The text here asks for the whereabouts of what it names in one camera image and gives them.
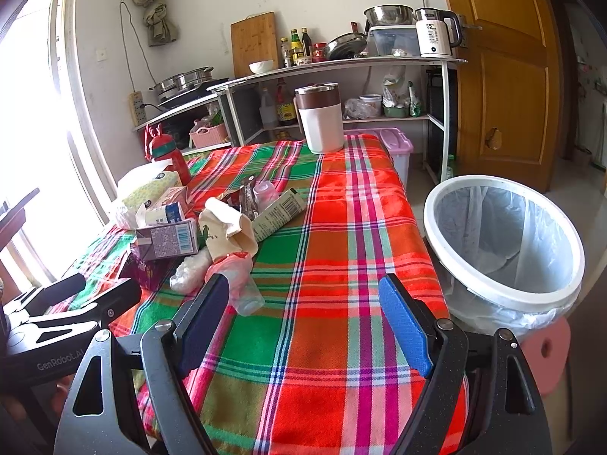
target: wall switch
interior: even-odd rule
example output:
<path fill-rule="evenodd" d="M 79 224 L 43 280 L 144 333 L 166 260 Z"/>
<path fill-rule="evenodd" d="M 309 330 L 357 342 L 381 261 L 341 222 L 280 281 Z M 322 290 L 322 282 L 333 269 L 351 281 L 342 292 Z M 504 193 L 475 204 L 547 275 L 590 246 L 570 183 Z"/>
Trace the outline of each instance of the wall switch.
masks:
<path fill-rule="evenodd" d="M 101 50 L 95 50 L 95 56 L 97 57 L 98 62 L 102 62 L 107 60 L 107 50 L 102 48 Z"/>
<path fill-rule="evenodd" d="M 129 109 L 131 110 L 131 118 L 133 124 L 138 127 L 148 121 L 146 111 L 143 106 L 143 96 L 140 91 L 129 94 Z"/>

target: white bowl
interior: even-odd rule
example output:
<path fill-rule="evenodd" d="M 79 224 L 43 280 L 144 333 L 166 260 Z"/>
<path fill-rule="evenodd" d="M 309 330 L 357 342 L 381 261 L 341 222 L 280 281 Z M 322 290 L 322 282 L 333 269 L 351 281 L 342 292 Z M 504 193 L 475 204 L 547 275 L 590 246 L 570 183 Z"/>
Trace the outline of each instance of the white bowl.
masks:
<path fill-rule="evenodd" d="M 266 73 L 276 69 L 274 66 L 274 60 L 266 60 L 265 62 L 255 62 L 249 65 L 253 73 Z"/>

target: white kettle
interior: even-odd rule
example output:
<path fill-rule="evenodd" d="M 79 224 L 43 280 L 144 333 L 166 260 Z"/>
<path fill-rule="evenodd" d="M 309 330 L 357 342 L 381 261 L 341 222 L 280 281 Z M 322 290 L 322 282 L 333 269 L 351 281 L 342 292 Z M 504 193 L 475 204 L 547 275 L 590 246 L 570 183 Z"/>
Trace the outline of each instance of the white kettle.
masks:
<path fill-rule="evenodd" d="M 415 11 L 418 41 L 421 56 L 426 58 L 452 58 L 451 48 L 461 44 L 459 19 L 451 10 L 436 8 L 418 8 Z M 453 19 L 456 39 L 451 42 L 445 19 Z"/>

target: cutting board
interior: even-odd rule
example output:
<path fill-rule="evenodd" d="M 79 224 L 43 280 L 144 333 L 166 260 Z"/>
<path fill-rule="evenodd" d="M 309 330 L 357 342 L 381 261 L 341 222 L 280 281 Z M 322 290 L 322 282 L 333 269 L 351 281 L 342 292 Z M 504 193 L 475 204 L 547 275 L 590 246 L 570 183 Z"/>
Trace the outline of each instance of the cutting board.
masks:
<path fill-rule="evenodd" d="M 250 63 L 274 60 L 278 68 L 278 43 L 274 12 L 241 20 L 231 26 L 232 57 L 236 78 L 253 75 Z"/>

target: plaid tablecloth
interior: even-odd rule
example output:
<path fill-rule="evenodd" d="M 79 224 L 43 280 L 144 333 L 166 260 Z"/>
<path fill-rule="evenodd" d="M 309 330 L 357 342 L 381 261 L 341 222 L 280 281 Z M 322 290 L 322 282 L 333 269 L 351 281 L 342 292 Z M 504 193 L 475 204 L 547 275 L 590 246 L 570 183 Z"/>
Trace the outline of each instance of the plaid tablecloth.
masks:
<path fill-rule="evenodd" d="M 214 152 L 190 162 L 195 209 L 255 174 L 279 191 L 295 188 L 308 209 L 263 241 L 253 277 L 266 306 L 251 317 L 229 308 L 204 362 L 185 380 L 214 446 L 225 454 L 387 454 L 424 385 L 381 313 L 377 283 L 395 273 L 437 317 L 441 289 L 411 207 L 375 137 L 348 136 L 341 152 L 317 156 L 303 142 Z M 132 232 L 108 228 L 75 263 L 87 288 L 57 311 L 112 285 Z M 168 279 L 143 290 L 136 309 L 111 326 L 140 333 L 172 318 L 184 301 Z M 135 387 L 155 433 L 142 373 Z M 442 453 L 464 426 L 464 388 Z"/>

